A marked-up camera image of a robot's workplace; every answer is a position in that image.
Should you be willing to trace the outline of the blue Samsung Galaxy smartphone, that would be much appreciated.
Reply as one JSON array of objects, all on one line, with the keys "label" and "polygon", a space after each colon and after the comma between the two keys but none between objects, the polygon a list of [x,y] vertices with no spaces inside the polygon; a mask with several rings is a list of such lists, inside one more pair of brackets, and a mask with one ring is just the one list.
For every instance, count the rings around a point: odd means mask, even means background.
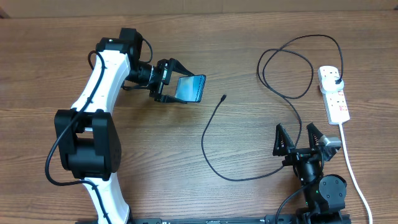
[{"label": "blue Samsung Galaxy smartphone", "polygon": [[203,96],[205,82],[205,75],[180,77],[177,82],[175,97],[189,103],[199,103]]}]

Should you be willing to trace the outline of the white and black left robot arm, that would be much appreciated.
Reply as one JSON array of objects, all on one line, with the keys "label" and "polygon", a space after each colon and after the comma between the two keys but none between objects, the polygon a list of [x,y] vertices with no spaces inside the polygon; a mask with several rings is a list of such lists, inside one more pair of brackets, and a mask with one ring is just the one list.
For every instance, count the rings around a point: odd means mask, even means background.
[{"label": "white and black left robot arm", "polygon": [[90,52],[92,73],[79,99],[69,110],[54,117],[57,139],[45,162],[46,178],[56,150],[65,170],[74,177],[71,185],[86,187],[98,214],[96,223],[133,223],[132,211],[121,192],[117,171],[121,142],[113,121],[120,90],[148,90],[160,103],[199,103],[206,76],[187,70],[174,58],[153,66],[140,60],[145,38],[133,28],[122,28],[117,38],[103,37]]}]

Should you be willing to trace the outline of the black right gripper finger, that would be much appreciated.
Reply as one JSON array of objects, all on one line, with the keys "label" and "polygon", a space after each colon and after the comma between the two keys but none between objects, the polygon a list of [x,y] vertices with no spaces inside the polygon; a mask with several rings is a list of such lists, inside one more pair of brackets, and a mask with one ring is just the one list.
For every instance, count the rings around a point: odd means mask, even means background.
[{"label": "black right gripper finger", "polygon": [[324,134],[313,123],[307,125],[307,133],[309,145],[311,148],[325,145],[322,140]]},{"label": "black right gripper finger", "polygon": [[278,124],[275,132],[275,143],[272,152],[273,156],[286,156],[291,153],[291,150],[295,149],[295,145],[288,135],[285,128]]}]

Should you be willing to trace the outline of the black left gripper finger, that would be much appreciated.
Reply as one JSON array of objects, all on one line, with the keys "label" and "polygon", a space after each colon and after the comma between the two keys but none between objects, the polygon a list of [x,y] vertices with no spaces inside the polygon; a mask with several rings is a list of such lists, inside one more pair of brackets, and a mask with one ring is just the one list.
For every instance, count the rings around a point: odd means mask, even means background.
[{"label": "black left gripper finger", "polygon": [[187,101],[178,99],[174,96],[170,96],[170,95],[158,95],[155,98],[155,101],[159,102],[159,103],[181,103],[181,104],[187,104]]},{"label": "black left gripper finger", "polygon": [[177,59],[174,58],[169,59],[169,70],[186,76],[194,76],[191,71],[187,70]]}]

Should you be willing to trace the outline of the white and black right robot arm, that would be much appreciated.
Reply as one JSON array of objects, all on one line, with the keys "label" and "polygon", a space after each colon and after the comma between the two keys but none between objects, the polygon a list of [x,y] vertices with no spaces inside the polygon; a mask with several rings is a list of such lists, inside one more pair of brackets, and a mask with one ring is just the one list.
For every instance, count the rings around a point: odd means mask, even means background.
[{"label": "white and black right robot arm", "polygon": [[324,135],[313,123],[307,125],[307,132],[309,147],[297,148],[283,126],[276,126],[272,155],[283,156],[282,165],[294,168],[301,187],[282,202],[274,221],[281,219],[280,212],[292,197],[303,193],[306,207],[296,209],[290,216],[292,223],[348,223],[349,216],[341,214],[347,183],[339,175],[323,173],[325,163],[340,150],[341,140]]}]

